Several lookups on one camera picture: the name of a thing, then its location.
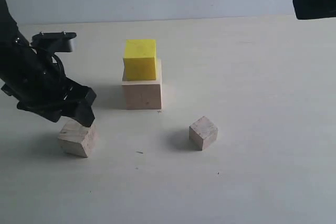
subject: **table surface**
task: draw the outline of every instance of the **table surface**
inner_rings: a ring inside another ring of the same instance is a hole
[[[93,87],[100,135],[87,159],[65,155],[51,123],[0,92],[1,223],[334,223],[336,19],[293,16],[30,25],[75,31],[59,54]],[[126,39],[155,38],[161,113],[127,111]],[[201,116],[218,127],[203,152]]]

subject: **yellow cube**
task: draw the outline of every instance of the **yellow cube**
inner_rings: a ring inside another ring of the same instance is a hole
[[[128,81],[156,80],[155,39],[128,39],[123,60]]]

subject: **wooden cube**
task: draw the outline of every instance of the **wooden cube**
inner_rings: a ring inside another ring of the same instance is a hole
[[[155,39],[128,39],[123,61],[127,80],[156,80]]]
[[[189,139],[204,150],[217,139],[218,128],[205,116],[189,127]]]
[[[77,121],[68,121],[58,135],[58,143],[64,152],[88,157],[98,140],[96,126],[90,128],[82,126]]]
[[[155,110],[162,108],[162,66],[157,61],[156,80],[128,81],[125,71],[122,78],[122,88],[128,110]]]

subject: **black object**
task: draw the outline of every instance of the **black object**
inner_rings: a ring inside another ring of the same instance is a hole
[[[298,19],[336,17],[336,0],[293,0]]]
[[[1,89],[19,100],[18,109],[52,122],[67,116],[85,127],[92,125],[95,92],[67,78],[55,55],[73,51],[75,37],[76,33],[40,33],[30,45],[6,1],[0,0],[0,78],[5,82]]]

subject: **cube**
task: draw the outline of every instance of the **cube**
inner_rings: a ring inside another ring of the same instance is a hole
[[[156,80],[155,39],[128,39],[123,61],[128,81]]]
[[[88,157],[98,140],[96,126],[87,128],[77,121],[68,121],[58,135],[58,143],[65,153]]]
[[[218,128],[205,116],[189,127],[189,139],[204,150],[217,139]]]
[[[128,110],[154,110],[162,108],[162,66],[157,61],[156,80],[127,81],[125,71],[122,88]]]

